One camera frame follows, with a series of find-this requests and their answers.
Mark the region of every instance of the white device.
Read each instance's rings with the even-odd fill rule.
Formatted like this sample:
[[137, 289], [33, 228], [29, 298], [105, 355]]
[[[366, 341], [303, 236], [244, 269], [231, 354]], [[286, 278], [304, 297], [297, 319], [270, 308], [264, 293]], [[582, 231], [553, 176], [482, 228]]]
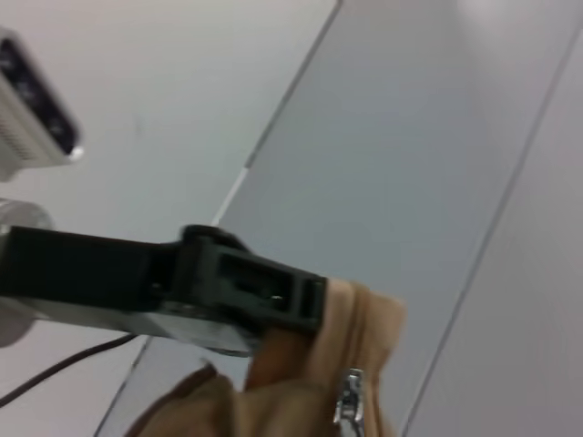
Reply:
[[0, 180], [83, 155], [77, 123], [21, 39], [0, 27]]

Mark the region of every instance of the metal zipper pull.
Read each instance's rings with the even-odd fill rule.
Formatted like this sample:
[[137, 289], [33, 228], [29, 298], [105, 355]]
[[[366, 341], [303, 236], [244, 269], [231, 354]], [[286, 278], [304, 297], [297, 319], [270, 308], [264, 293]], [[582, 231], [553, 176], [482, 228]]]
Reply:
[[364, 437], [363, 377], [360, 369], [350, 369], [344, 376], [334, 413], [342, 437]]

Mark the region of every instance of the tan bag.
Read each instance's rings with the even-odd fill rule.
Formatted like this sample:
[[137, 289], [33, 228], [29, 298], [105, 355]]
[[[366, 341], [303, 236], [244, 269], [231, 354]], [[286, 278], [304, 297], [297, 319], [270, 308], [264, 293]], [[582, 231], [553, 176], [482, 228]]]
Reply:
[[315, 339], [269, 331], [243, 392], [208, 366], [152, 405], [127, 436], [392, 436], [378, 405], [379, 374], [403, 321], [398, 300], [330, 279]]

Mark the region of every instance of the beige fabric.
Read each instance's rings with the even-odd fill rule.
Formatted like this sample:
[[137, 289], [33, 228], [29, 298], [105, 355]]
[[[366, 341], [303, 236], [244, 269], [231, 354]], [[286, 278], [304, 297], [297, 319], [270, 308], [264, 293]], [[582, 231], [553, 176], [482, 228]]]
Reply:
[[326, 437], [347, 369], [365, 375], [366, 437], [389, 437], [378, 406], [379, 374], [393, 351], [404, 306], [366, 287], [330, 279], [315, 339], [271, 330], [244, 392], [207, 367], [190, 375], [134, 424], [128, 437]]

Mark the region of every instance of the black cable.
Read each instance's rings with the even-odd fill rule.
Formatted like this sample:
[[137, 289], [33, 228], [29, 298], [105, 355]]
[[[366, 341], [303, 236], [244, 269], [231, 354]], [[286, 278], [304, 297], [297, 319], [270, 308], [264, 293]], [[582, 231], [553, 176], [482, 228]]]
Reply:
[[84, 360], [85, 358], [92, 357], [93, 355], [96, 355], [100, 352], [109, 351], [110, 349], [122, 346], [134, 340], [136, 337], [137, 335], [134, 334], [124, 335], [123, 337], [119, 337], [118, 339], [98, 344], [97, 346], [93, 346], [92, 348], [85, 349], [84, 351], [78, 352], [75, 355], [71, 355], [70, 357], [65, 358], [64, 360], [58, 362], [57, 364], [49, 367], [45, 371], [38, 373], [36, 376], [32, 377], [25, 383], [19, 385], [14, 390], [10, 391], [6, 396], [0, 398], [0, 408], [5, 407], [10, 402], [18, 399], [27, 391], [40, 384], [42, 381], [50, 378], [51, 376], [56, 375], [60, 371], [66, 369], [69, 366], [72, 366], [76, 362]]

